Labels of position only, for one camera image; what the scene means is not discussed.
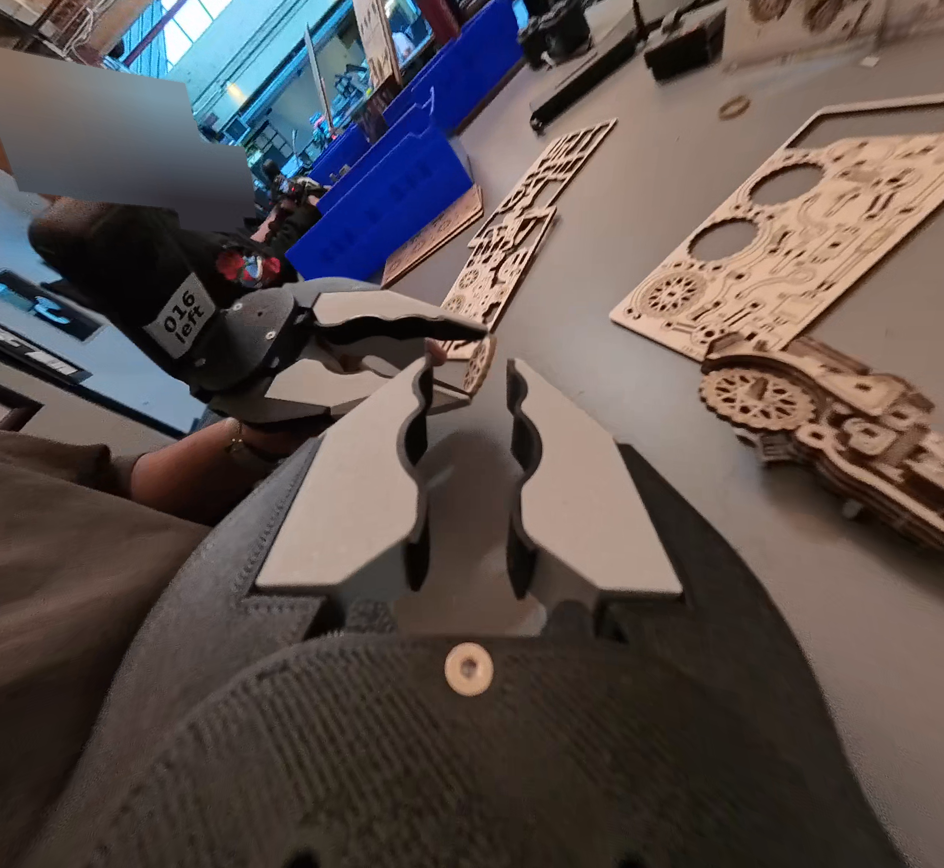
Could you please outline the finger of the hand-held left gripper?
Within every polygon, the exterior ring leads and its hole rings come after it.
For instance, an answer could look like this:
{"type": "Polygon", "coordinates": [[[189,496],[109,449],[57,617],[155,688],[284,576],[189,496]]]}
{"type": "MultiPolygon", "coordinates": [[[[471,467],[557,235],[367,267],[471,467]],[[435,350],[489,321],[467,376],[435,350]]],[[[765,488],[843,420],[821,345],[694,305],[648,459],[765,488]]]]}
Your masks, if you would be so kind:
{"type": "Polygon", "coordinates": [[[316,333],[328,343],[357,343],[373,337],[478,342],[489,334],[477,320],[351,279],[309,281],[309,307],[316,333]]]}
{"type": "Polygon", "coordinates": [[[424,344],[310,345],[267,388],[260,421],[338,419],[426,355],[424,344]]]}

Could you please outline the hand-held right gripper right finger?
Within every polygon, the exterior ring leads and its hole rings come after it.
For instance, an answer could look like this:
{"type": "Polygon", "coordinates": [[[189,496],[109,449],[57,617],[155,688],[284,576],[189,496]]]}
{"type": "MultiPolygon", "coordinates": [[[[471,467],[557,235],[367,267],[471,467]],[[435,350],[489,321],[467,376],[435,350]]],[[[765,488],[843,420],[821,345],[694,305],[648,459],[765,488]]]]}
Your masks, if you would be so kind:
{"type": "Polygon", "coordinates": [[[680,602],[683,587],[619,447],[521,359],[506,367],[513,494],[506,568],[516,599],[680,602]]]}

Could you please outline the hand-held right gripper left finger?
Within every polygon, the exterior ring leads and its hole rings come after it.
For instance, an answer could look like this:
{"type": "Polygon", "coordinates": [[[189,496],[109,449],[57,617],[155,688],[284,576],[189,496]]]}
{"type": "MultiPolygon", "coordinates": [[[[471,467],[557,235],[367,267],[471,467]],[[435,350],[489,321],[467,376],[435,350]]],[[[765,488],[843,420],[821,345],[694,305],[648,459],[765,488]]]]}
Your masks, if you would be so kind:
{"type": "Polygon", "coordinates": [[[324,435],[260,568],[266,594],[395,602],[419,591],[431,559],[431,358],[400,371],[324,435]]]}

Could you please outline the round wooden spoked wheel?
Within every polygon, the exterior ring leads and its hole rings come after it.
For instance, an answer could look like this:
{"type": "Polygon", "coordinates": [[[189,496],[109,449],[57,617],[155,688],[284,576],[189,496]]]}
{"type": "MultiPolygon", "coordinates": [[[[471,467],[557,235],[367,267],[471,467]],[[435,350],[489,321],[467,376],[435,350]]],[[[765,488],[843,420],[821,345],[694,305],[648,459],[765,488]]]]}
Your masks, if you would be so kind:
{"type": "Polygon", "coordinates": [[[488,335],[476,344],[471,355],[469,355],[462,389],[470,398],[473,398],[482,387],[493,363],[496,348],[496,338],[493,335],[488,335]]]}

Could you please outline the wooden model car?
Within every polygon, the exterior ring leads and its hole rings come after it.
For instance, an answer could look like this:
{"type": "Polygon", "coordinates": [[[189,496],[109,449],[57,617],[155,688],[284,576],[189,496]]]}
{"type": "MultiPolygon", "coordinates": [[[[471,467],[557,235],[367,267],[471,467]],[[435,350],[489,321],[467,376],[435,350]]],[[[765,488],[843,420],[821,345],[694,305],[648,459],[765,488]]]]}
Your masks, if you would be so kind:
{"type": "Polygon", "coordinates": [[[849,520],[943,548],[943,437],[916,387],[808,336],[773,350],[730,333],[701,366],[700,399],[763,465],[815,473],[849,520]]]}

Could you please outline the person's left forearm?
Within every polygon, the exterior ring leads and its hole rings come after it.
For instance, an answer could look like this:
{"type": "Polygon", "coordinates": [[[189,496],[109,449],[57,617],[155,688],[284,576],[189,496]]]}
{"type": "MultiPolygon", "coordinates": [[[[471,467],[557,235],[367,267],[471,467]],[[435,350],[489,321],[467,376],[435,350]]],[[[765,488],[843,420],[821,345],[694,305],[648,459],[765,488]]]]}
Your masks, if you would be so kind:
{"type": "Polygon", "coordinates": [[[212,525],[313,434],[308,420],[252,426],[227,418],[140,456],[127,479],[136,503],[212,525]]]}

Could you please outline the grey desk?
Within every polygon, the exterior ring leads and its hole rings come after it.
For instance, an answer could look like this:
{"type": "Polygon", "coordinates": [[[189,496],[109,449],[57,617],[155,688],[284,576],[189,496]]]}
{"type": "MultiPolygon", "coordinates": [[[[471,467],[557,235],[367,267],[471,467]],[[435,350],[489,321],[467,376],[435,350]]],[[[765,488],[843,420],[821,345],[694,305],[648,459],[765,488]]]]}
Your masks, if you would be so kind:
{"type": "Polygon", "coordinates": [[[531,634],[543,620],[505,573],[511,490],[505,362],[526,360],[630,444],[719,531],[805,650],[858,779],[916,866],[942,866],[942,557],[848,520],[807,471],[765,468],[702,405],[697,364],[609,312],[822,107],[942,94],[942,35],[666,86],[635,58],[552,125],[531,102],[565,69],[522,69],[462,135],[490,212],[552,137],[618,119],[561,195],[498,328],[473,405],[430,423],[431,572],[399,601],[407,633],[531,634]]]}

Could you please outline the blue plastic bin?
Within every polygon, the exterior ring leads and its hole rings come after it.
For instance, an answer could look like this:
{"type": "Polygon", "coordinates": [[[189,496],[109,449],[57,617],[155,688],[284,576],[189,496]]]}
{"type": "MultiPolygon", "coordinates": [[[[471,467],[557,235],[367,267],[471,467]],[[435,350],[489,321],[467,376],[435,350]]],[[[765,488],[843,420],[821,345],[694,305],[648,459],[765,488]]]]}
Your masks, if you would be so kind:
{"type": "Polygon", "coordinates": [[[407,134],[286,253],[302,280],[366,281],[472,186],[463,154],[438,127],[407,134]]]}
{"type": "Polygon", "coordinates": [[[419,148],[419,140],[429,132],[433,132],[440,139],[448,141],[449,128],[443,116],[442,98],[439,98],[434,88],[426,91],[426,98],[420,100],[419,95],[410,91],[398,95],[395,101],[383,115],[387,128],[381,137],[371,144],[365,145],[360,154],[350,163],[332,169],[337,178],[328,184],[324,196],[317,201],[317,211],[325,217],[336,206],[343,202],[347,195],[356,191],[366,179],[370,179],[374,171],[401,145],[407,144],[407,155],[404,159],[394,161],[393,171],[404,172],[408,159],[419,148]]]}
{"type": "Polygon", "coordinates": [[[409,109],[432,99],[440,129],[461,132],[521,66],[518,32],[513,1],[490,0],[395,97],[383,113],[387,125],[392,127],[409,109]]]}

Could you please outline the dark wooden puzzle sheet stack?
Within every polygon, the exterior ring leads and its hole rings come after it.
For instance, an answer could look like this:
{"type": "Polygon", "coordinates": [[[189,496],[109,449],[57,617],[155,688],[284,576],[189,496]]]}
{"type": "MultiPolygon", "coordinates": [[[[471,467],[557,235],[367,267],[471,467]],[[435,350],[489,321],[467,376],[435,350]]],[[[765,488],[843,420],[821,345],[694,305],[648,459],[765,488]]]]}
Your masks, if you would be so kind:
{"type": "Polygon", "coordinates": [[[473,184],[446,210],[388,257],[383,270],[382,287],[387,288],[395,284],[435,251],[476,223],[483,215],[483,204],[482,189],[478,184],[473,184]]]}

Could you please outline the wooden puzzle sheet cut out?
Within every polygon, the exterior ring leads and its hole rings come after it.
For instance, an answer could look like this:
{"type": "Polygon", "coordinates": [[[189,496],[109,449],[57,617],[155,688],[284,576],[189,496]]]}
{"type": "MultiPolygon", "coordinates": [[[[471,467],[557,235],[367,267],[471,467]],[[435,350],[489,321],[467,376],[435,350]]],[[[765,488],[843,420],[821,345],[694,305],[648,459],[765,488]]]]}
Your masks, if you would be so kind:
{"type": "Polygon", "coordinates": [[[468,243],[442,307],[494,331],[555,224],[561,194],[619,123],[552,139],[468,243]]]}

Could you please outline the upright wooden board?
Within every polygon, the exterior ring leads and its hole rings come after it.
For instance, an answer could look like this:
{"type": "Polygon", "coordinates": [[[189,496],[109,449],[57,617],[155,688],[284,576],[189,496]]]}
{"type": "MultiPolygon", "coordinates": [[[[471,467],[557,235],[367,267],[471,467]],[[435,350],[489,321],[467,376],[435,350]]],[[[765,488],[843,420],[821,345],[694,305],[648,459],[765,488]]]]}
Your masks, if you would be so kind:
{"type": "Polygon", "coordinates": [[[352,4],[374,91],[390,85],[399,88],[402,76],[383,0],[352,0],[352,4]]]}

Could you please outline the wooden puzzle sheet round holes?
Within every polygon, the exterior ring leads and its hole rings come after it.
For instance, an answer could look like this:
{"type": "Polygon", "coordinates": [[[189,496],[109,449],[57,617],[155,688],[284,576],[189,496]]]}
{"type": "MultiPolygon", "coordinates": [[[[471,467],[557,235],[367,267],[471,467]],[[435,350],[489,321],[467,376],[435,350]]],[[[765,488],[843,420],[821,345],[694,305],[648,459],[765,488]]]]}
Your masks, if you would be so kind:
{"type": "Polygon", "coordinates": [[[942,133],[868,134],[822,147],[822,121],[942,107],[915,95],[821,108],[610,312],[701,362],[727,333],[781,350],[936,213],[942,133]]]}

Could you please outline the long black bar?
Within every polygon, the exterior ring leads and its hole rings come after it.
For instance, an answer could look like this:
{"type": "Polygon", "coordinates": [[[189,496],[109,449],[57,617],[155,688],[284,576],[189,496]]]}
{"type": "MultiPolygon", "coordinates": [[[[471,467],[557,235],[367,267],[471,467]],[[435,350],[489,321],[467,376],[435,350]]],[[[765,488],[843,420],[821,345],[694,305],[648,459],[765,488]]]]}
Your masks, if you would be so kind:
{"type": "Polygon", "coordinates": [[[579,67],[531,104],[531,130],[538,136],[543,135],[550,123],[632,60],[639,46],[638,30],[602,43],[579,67]]]}

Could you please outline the black charger device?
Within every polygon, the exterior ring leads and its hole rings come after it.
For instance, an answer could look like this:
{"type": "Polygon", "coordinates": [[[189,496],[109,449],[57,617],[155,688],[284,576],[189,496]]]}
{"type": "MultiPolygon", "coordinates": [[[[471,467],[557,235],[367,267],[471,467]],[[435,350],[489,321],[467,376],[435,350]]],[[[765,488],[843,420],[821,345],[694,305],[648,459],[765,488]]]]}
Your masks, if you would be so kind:
{"type": "Polygon", "coordinates": [[[584,0],[560,0],[545,14],[532,17],[520,29],[517,43],[532,71],[555,67],[588,53],[593,38],[584,0]]]}

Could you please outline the small black box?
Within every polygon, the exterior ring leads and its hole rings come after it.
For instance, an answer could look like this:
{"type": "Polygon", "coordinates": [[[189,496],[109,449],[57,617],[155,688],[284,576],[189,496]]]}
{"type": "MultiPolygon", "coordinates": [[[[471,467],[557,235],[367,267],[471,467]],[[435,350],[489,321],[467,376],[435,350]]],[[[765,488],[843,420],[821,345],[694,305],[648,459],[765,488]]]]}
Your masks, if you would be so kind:
{"type": "Polygon", "coordinates": [[[717,60],[724,45],[725,27],[725,9],[668,12],[643,52],[655,83],[669,83],[717,60]]]}

